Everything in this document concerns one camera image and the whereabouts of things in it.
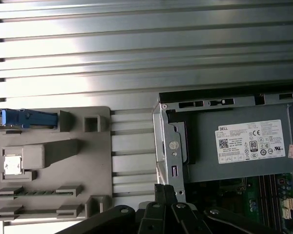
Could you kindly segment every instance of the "blue latch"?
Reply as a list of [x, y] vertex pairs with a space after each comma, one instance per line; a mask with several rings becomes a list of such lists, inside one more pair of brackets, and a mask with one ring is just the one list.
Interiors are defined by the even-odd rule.
[[58, 115], [41, 111], [27, 109], [12, 110], [2, 109], [3, 125], [18, 125], [22, 128], [30, 128], [33, 125], [39, 126], [58, 126]]

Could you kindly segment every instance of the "power supply label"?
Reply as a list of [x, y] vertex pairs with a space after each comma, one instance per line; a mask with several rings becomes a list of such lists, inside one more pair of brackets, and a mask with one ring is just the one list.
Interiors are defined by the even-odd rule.
[[285, 157], [279, 119], [219, 126], [215, 135], [220, 164]]

